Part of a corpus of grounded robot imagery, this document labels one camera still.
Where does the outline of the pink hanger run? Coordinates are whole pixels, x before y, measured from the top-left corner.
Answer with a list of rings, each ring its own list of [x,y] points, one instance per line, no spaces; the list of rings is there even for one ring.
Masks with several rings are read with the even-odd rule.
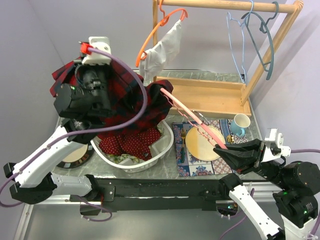
[[[227,149],[223,141],[220,140],[219,137],[207,125],[205,125],[205,123],[201,121],[188,107],[186,107],[182,102],[180,102],[176,97],[174,97],[164,88],[161,88],[160,91],[165,96],[167,101],[171,104],[171,106],[176,109],[181,116],[185,117],[188,122],[196,128],[200,135],[206,138],[212,146],[215,147],[216,144],[218,144],[221,149]]]

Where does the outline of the red polka dot garment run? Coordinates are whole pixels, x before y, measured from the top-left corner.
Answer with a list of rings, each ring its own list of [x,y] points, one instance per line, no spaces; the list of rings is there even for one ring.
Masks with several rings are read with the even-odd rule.
[[[98,135],[99,148],[106,155],[120,157],[122,155],[133,156],[137,159],[148,161],[152,158],[151,145],[162,137],[161,132],[155,128],[149,128],[140,133]]]

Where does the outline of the yellow floral garment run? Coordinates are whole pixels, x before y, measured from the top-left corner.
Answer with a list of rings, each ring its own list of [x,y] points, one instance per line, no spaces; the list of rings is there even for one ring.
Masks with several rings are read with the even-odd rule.
[[[164,128],[158,125],[139,133],[100,136],[98,147],[117,165],[124,165],[127,160],[129,165],[138,165],[148,162],[157,155],[152,152],[152,145],[164,135]]]

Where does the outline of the light blue wire hanger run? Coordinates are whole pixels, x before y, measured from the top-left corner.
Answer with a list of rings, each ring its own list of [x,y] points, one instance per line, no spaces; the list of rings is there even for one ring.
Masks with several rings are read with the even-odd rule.
[[[247,67],[246,67],[246,33],[245,23],[248,16],[244,19],[235,17],[231,10],[228,10],[225,15],[227,38],[231,54],[231,59],[234,65],[235,72],[238,74],[240,81],[247,84]]]

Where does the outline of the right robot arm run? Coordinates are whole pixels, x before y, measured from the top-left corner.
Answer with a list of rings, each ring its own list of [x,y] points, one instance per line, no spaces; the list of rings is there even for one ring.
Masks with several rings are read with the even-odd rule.
[[[263,240],[317,240],[320,213],[316,194],[320,192],[319,167],[307,161],[279,163],[291,149],[280,140],[259,140],[219,145],[213,149],[236,173],[220,179],[219,194],[242,209]],[[281,228],[260,208],[247,191],[239,174],[255,172],[281,190],[273,193],[283,220]]]

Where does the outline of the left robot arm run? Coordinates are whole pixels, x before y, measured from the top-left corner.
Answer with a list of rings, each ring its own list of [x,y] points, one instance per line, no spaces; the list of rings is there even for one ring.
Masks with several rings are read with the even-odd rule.
[[[104,126],[103,118],[114,114],[108,93],[111,67],[108,64],[76,64],[80,85],[63,83],[56,91],[54,107],[62,122],[51,137],[19,163],[7,163],[5,176],[13,180],[14,200],[34,205],[53,195],[75,195],[94,201],[100,194],[95,177],[53,173],[74,151],[86,146]]]

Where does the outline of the orange hanger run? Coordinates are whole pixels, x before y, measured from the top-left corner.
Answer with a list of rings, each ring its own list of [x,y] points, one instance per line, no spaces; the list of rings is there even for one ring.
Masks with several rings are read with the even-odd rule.
[[[179,20],[183,21],[185,18],[188,18],[188,12],[185,8],[177,8],[170,13],[166,13],[163,9],[163,0],[153,0],[152,1],[152,26],[153,29],[148,35],[148,37],[145,39],[144,43],[142,44],[142,47],[140,48],[138,55],[135,60],[135,66],[138,67],[142,60],[145,60],[147,58],[146,54],[146,47],[150,40],[152,40],[153,46],[155,46],[158,42],[158,29],[160,27],[165,26],[172,15],[175,13],[181,12]]]

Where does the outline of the light blue mug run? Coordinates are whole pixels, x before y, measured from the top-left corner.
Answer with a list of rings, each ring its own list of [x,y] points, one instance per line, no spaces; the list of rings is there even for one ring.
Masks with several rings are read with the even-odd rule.
[[[246,135],[246,129],[250,126],[250,118],[242,113],[236,114],[230,124],[230,132],[238,137]]]

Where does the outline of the cream yellow plate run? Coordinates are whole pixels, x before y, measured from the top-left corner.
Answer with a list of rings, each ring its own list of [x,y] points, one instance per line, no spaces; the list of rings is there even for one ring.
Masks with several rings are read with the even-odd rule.
[[[201,126],[192,127],[186,134],[185,143],[189,153],[198,160],[210,162],[217,160],[220,156],[214,152],[217,142],[204,131]]]

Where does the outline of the patterned placemat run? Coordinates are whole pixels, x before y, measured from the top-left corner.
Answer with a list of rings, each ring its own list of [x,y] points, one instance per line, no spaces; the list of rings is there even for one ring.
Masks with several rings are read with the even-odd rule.
[[[245,130],[245,136],[239,137],[230,131],[230,125],[232,119],[210,119],[209,124],[215,127],[223,135],[224,139],[228,135],[234,136],[235,144],[245,143],[253,139],[259,139],[259,130],[255,122],[252,122],[250,126]],[[222,159],[218,158],[213,161],[202,161],[192,156],[187,149],[185,149],[185,162],[181,163],[181,149],[182,149],[182,129],[186,133],[192,128],[192,125],[187,121],[172,123],[172,130],[174,134],[174,147],[177,162],[178,175],[180,177],[199,177],[209,175],[223,175],[230,174],[234,171],[228,166],[228,164]]]

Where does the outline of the white cloth garment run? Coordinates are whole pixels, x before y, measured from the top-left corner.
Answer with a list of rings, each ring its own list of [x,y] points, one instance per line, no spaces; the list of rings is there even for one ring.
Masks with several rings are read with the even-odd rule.
[[[181,38],[182,21],[178,20],[154,47],[142,53],[138,66],[144,80],[156,77],[178,55]]]

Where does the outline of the dark rimmed brown plate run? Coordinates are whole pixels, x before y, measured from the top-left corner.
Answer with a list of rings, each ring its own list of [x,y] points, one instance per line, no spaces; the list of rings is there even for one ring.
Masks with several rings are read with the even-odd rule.
[[[57,165],[57,167],[62,169],[74,169],[80,167],[92,157],[94,152],[92,145],[86,144],[70,153]]]

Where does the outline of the wooden clothes rack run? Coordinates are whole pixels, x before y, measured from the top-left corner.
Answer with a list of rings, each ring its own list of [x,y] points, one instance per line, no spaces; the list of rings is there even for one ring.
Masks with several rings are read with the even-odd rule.
[[[296,0],[292,4],[277,5],[263,2],[251,4],[250,2],[234,0],[163,0],[162,6],[175,6],[176,9],[192,7],[286,15],[275,36],[269,37],[269,47],[261,58],[260,64],[256,68],[249,84],[217,80],[169,78],[174,87],[173,96],[190,110],[205,113],[209,117],[232,118],[237,114],[251,116],[249,96],[262,77],[263,72],[267,71],[268,77],[271,75],[275,52],[300,14],[304,2]]]

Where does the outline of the white plastic laundry basket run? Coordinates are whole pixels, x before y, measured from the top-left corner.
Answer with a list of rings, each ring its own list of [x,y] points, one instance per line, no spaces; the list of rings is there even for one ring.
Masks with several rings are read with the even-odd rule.
[[[162,120],[157,125],[158,130],[161,133],[161,138],[153,143],[149,148],[152,155],[152,158],[147,161],[140,160],[139,163],[133,162],[133,156],[128,156],[127,158],[121,157],[123,161],[117,164],[114,160],[117,157],[113,157],[110,155],[105,154],[99,147],[99,143],[101,139],[95,137],[93,140],[90,141],[93,149],[95,152],[109,165],[121,169],[127,173],[138,173],[145,171],[151,167],[153,167],[158,160],[163,159],[165,154],[168,153],[170,148],[174,142],[174,134],[170,126],[166,123],[165,120]]]

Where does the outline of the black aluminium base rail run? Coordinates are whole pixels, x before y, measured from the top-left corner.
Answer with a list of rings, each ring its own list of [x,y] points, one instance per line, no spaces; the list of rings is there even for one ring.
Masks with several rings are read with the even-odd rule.
[[[94,198],[112,212],[142,210],[216,211],[216,202],[229,200],[229,191],[243,181],[234,173],[221,179],[99,178]]]

